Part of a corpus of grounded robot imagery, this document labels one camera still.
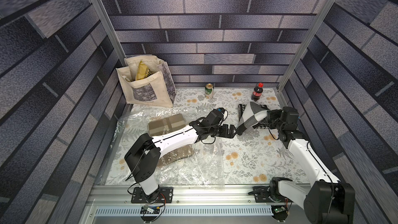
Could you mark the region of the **brown plaid scarf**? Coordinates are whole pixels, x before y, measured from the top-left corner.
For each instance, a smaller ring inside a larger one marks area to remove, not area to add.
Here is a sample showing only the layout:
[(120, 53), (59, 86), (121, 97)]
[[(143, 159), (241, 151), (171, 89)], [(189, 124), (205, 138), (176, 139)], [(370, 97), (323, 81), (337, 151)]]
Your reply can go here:
[[(154, 120), (148, 123), (148, 133), (150, 136), (162, 136), (171, 132), (178, 131), (186, 126), (186, 121), (182, 114), (173, 115), (167, 118)], [(175, 149), (163, 155), (157, 164), (158, 168), (170, 165), (171, 163), (188, 158), (194, 155), (192, 145)]]

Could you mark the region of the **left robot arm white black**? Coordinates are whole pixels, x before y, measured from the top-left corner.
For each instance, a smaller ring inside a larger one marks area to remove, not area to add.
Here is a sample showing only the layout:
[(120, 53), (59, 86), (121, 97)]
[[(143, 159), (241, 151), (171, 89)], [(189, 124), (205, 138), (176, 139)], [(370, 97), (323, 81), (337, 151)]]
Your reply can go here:
[(237, 135), (237, 128), (225, 124), (227, 110), (217, 108), (206, 117), (201, 117), (180, 130), (161, 136), (144, 133), (124, 156), (131, 175), (147, 197), (159, 192), (159, 184), (154, 172), (158, 161), (167, 153), (178, 148), (202, 142), (208, 137), (232, 139)]

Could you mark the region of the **grey white scarf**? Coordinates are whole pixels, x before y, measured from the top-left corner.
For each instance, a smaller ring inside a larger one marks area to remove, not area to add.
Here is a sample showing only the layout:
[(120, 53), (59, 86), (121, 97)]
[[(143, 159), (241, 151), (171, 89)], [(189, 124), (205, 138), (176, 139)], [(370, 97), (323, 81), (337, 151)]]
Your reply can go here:
[(254, 129), (262, 119), (267, 117), (267, 111), (262, 109), (256, 102), (248, 102), (243, 112), (242, 120), (238, 122), (237, 134), (242, 135), (245, 131)]

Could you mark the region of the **black white houndstooth scarf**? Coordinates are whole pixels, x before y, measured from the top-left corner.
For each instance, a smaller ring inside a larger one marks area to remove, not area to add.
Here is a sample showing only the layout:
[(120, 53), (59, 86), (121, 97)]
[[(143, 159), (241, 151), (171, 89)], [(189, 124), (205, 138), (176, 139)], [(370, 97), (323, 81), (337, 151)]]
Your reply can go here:
[[(260, 107), (266, 111), (269, 110), (269, 108), (267, 107), (267, 105), (260, 105)], [(240, 122), (242, 120), (242, 116), (243, 116), (243, 112), (246, 108), (246, 104), (239, 104), (238, 105), (238, 121)], [(269, 124), (266, 118), (262, 119), (258, 124), (254, 125), (254, 129), (268, 129), (269, 128)]]

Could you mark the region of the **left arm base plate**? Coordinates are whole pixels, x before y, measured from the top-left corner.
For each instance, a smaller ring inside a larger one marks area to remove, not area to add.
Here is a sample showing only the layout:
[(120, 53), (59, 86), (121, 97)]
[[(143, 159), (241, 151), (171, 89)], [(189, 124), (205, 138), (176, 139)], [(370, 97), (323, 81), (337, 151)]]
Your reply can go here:
[(174, 195), (173, 187), (160, 187), (150, 195), (146, 195), (141, 187), (134, 187), (132, 191), (131, 203), (147, 204), (147, 203), (172, 203)]

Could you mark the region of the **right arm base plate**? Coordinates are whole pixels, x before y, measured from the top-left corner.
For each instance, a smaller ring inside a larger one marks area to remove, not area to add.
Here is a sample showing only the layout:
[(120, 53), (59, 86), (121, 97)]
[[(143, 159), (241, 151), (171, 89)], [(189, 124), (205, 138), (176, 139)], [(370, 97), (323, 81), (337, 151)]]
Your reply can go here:
[(252, 191), (248, 193), (254, 196), (256, 203), (286, 203), (292, 202), (290, 199), (283, 196), (272, 196), (269, 191), (269, 186), (255, 186)]

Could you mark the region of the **clear plastic vacuum bag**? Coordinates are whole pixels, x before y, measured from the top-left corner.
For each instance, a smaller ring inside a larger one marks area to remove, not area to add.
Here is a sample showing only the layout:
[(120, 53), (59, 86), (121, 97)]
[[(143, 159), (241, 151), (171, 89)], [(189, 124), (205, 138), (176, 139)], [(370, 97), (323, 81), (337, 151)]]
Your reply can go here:
[[(169, 134), (176, 131), (170, 118), (178, 116), (179, 126), (206, 117), (215, 105), (203, 107), (135, 107), (117, 122), (110, 149), (99, 170), (95, 185), (132, 185), (135, 180), (124, 160), (127, 151), (140, 135)], [(198, 186), (222, 190), (225, 187), (221, 139), (208, 137), (192, 145), (178, 148), (164, 155), (158, 162), (154, 176), (161, 186)]]

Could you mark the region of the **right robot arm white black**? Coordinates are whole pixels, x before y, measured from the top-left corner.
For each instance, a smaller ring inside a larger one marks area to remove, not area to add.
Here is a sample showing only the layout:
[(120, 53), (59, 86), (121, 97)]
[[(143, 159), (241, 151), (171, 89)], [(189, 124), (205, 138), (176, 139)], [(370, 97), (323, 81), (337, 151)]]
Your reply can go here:
[(294, 155), (311, 185), (302, 188), (285, 177), (274, 177), (269, 183), (269, 195), (274, 200), (287, 198), (301, 207), (312, 224), (351, 224), (354, 215), (354, 188), (343, 183), (321, 161), (304, 134), (297, 129), (298, 111), (293, 107), (267, 113), (271, 129)]

